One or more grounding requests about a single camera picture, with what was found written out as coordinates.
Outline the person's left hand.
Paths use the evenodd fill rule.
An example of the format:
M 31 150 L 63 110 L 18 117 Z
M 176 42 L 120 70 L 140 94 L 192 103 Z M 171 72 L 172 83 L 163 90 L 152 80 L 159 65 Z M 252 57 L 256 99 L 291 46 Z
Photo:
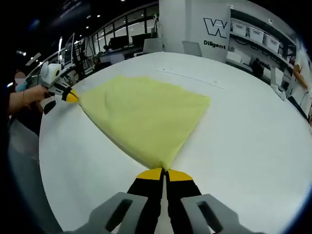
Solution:
M 42 101 L 46 95 L 49 95 L 48 89 L 37 85 L 24 91 L 24 101 L 28 105 L 35 101 Z

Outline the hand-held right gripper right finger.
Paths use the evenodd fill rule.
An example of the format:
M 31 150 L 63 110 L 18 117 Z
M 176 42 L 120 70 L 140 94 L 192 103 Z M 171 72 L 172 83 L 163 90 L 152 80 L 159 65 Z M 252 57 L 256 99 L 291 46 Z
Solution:
M 243 234 L 238 214 L 211 194 L 202 194 L 186 173 L 166 173 L 168 215 L 175 234 Z

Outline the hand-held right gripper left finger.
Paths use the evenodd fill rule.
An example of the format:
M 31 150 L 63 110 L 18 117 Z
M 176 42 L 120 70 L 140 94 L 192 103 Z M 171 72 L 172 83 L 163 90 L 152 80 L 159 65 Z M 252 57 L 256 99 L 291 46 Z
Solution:
M 95 208 L 81 234 L 153 234 L 161 211 L 163 169 L 140 173 L 126 193 L 119 192 Z

